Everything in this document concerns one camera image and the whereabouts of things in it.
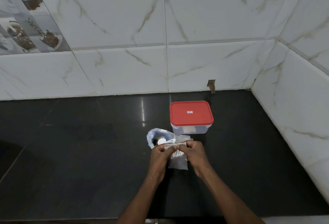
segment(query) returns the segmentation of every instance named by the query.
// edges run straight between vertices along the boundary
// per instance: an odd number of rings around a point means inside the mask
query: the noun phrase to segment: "person's left hand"
[[[168,158],[177,150],[176,146],[171,146],[167,150],[164,144],[155,146],[151,152],[150,166],[147,175],[155,180],[159,185],[164,178],[166,172],[166,163]]]

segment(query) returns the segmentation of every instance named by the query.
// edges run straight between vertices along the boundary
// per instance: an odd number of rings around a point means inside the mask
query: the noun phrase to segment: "forearm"
[[[145,223],[157,186],[157,181],[152,179],[151,176],[147,176],[137,195],[117,220],[116,224]]]
[[[202,180],[213,194],[216,203],[224,214],[228,224],[264,222],[251,211],[247,205],[219,178],[209,166],[203,169]]]

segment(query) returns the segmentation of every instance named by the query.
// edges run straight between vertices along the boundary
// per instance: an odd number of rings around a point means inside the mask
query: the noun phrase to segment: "red lid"
[[[214,118],[206,101],[172,102],[170,122],[175,126],[210,125]]]

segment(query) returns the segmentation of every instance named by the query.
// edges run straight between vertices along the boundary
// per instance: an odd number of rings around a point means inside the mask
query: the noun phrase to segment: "clear plastic container base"
[[[204,134],[208,131],[211,125],[195,125],[195,126],[175,126],[170,123],[172,130],[177,135],[185,134]]]

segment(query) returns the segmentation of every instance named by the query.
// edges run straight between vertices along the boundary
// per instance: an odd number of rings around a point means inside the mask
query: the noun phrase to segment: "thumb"
[[[176,146],[171,146],[167,150],[165,150],[163,153],[165,154],[166,158],[168,159],[175,151],[177,150]]]
[[[177,145],[177,149],[180,150],[181,152],[184,152],[186,155],[188,155],[190,153],[190,151],[191,151],[191,148],[186,147],[183,144]]]

